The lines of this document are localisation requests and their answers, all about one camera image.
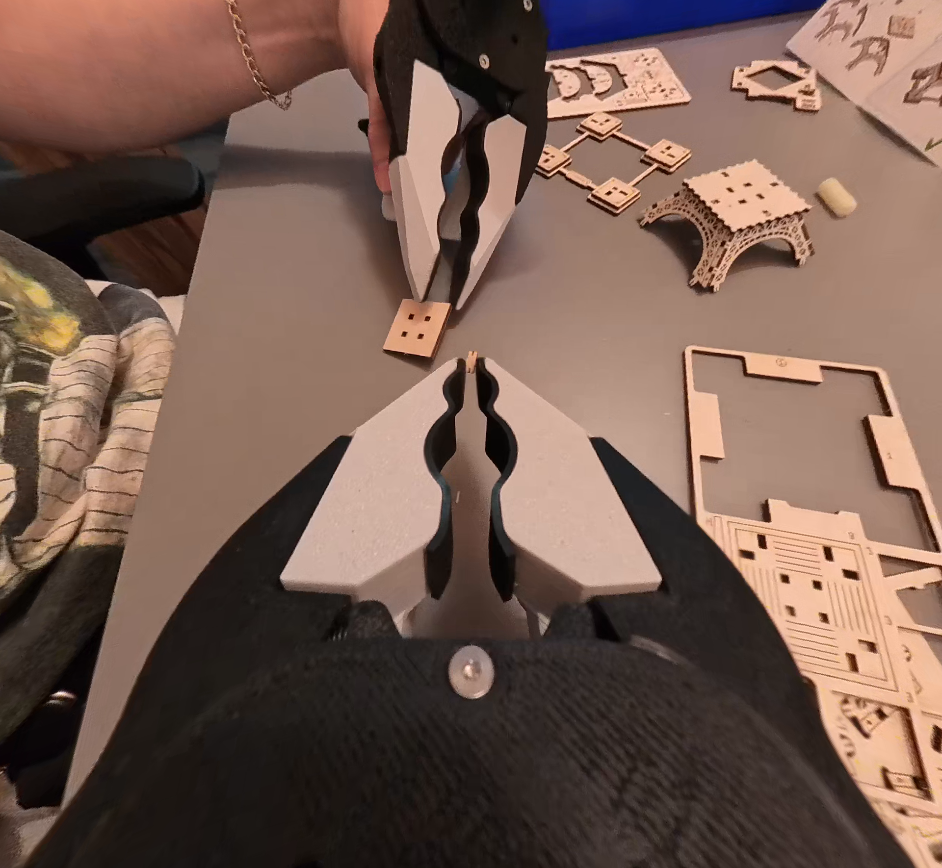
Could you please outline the pale wax cylinder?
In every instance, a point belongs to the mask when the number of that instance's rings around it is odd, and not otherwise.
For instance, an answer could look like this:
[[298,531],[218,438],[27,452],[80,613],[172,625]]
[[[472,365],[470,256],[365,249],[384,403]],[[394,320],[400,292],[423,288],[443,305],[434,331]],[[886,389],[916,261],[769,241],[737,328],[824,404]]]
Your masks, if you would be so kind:
[[828,212],[836,218],[846,218],[857,210],[858,202],[850,190],[837,178],[823,180],[816,196]]

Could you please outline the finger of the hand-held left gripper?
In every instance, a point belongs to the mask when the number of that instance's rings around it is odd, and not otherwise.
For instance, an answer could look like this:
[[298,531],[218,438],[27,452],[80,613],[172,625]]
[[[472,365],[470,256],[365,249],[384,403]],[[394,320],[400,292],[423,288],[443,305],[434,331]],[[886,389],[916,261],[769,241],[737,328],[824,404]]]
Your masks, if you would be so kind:
[[405,152],[390,162],[397,234],[414,300],[424,300],[440,255],[442,162],[460,130],[460,103],[443,75],[414,62]]
[[467,136],[468,197],[449,292],[454,309],[465,307],[515,211],[525,133],[523,123],[504,116],[479,123]]

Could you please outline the person's printed shirt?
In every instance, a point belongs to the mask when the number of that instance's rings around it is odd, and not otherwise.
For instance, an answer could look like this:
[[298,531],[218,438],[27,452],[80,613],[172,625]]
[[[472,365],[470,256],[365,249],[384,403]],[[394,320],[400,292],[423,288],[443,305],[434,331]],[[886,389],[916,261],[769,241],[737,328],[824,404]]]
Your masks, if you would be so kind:
[[176,328],[147,290],[90,281],[2,232],[2,612],[67,551],[123,547]]

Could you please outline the person's left hand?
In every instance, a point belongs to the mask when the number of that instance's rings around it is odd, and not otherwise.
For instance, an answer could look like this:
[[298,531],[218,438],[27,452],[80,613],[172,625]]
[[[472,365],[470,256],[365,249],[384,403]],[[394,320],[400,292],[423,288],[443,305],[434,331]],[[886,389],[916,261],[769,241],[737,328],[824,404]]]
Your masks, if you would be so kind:
[[367,139],[376,183],[391,194],[390,126],[376,83],[374,48],[389,0],[289,0],[300,8],[300,43],[289,46],[298,85],[327,72],[346,69],[367,97]]

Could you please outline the person's left forearm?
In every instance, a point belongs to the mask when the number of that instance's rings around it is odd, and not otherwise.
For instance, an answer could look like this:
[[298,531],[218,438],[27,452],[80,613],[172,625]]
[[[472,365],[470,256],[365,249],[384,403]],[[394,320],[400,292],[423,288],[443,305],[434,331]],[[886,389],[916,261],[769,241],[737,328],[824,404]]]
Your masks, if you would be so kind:
[[288,107],[245,24],[237,0],[2,0],[2,141],[121,151]]

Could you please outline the wooden four-pad square frame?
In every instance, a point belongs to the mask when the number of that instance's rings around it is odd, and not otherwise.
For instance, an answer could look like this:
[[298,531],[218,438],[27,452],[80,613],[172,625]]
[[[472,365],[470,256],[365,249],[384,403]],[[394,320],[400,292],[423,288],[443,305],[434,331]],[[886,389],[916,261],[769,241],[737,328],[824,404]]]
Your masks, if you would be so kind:
[[[595,182],[573,168],[574,150],[586,143],[616,141],[641,154],[642,170],[634,177],[624,180],[609,177]],[[588,203],[609,215],[621,215],[640,198],[642,182],[655,173],[671,175],[684,167],[692,158],[692,150],[675,140],[661,139],[653,144],[645,143],[630,135],[621,118],[607,112],[595,112],[582,119],[576,126],[576,135],[562,147],[545,144],[537,164],[536,173],[546,180],[564,179],[586,194]]]

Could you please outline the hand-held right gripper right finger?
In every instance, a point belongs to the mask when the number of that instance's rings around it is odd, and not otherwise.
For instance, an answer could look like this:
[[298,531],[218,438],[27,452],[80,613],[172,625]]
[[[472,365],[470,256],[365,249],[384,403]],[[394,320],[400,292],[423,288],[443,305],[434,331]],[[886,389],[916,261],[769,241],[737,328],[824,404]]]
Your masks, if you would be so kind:
[[606,595],[656,591],[662,576],[589,433],[493,359],[476,362],[490,495],[489,566],[530,635],[554,611]]

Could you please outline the wooden sheet with arch parts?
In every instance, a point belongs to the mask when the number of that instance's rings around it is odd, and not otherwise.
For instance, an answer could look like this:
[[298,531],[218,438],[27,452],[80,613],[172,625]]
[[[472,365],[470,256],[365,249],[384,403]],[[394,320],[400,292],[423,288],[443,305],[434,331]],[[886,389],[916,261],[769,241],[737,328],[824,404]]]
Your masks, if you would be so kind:
[[642,48],[548,60],[550,121],[686,104],[690,95],[660,50]]

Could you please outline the wooden lattice tower base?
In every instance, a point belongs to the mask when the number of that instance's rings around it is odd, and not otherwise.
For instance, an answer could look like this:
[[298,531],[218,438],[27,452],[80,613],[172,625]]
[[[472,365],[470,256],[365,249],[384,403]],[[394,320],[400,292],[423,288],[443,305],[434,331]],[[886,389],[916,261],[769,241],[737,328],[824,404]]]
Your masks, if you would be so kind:
[[814,254],[809,210],[769,168],[750,160],[684,179],[677,192],[643,212],[640,225],[673,217],[695,226],[702,251],[689,286],[717,293],[738,257],[759,244],[782,241],[804,265]]

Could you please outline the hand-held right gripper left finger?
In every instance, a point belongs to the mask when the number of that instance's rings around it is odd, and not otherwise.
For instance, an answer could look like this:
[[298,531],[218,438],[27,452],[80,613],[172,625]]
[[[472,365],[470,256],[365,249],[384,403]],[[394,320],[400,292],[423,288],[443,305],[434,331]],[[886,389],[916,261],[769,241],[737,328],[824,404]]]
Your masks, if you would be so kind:
[[453,559],[453,492],[467,365],[454,358],[350,436],[280,575],[293,592],[382,603],[406,638],[441,599]]

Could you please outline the paper instruction booklet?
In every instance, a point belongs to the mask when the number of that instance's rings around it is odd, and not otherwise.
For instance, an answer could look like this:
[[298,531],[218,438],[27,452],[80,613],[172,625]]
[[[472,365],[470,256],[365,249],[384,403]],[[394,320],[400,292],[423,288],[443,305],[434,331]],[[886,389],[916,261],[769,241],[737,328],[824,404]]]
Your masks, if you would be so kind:
[[941,166],[941,0],[827,0],[787,50]]

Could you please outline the punched-out wooden parts sheet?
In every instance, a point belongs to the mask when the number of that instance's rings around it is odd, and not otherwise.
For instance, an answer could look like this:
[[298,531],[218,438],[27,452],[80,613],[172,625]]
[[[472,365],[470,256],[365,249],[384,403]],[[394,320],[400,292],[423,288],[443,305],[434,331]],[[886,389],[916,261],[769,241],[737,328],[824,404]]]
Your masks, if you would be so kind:
[[[695,385],[694,358],[736,359],[747,377],[804,386],[824,372],[865,375],[882,403],[864,436],[877,474],[908,490],[931,550],[872,540],[858,513],[768,499],[760,519],[712,512],[701,464],[725,457],[719,397]],[[735,565],[810,685],[818,714],[857,787],[914,866],[940,866],[940,519],[889,377],[880,368],[689,345],[684,353],[696,521]]]

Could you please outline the wooden piece with diamond hole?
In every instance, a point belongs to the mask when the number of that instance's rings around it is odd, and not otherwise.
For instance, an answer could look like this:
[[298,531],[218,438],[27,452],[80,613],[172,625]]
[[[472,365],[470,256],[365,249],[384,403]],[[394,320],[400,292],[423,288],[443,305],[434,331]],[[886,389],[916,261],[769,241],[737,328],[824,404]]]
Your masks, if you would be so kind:
[[817,73],[794,60],[753,60],[736,66],[731,90],[748,100],[790,103],[795,111],[818,112],[822,107]]

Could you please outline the small square wooden plate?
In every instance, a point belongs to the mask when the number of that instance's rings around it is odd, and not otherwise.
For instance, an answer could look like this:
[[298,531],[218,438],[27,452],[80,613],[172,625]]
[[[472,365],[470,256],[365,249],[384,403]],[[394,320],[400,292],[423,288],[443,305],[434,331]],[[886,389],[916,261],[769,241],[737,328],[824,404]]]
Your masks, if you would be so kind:
[[403,299],[383,343],[387,354],[433,360],[451,317],[452,306],[441,301]]

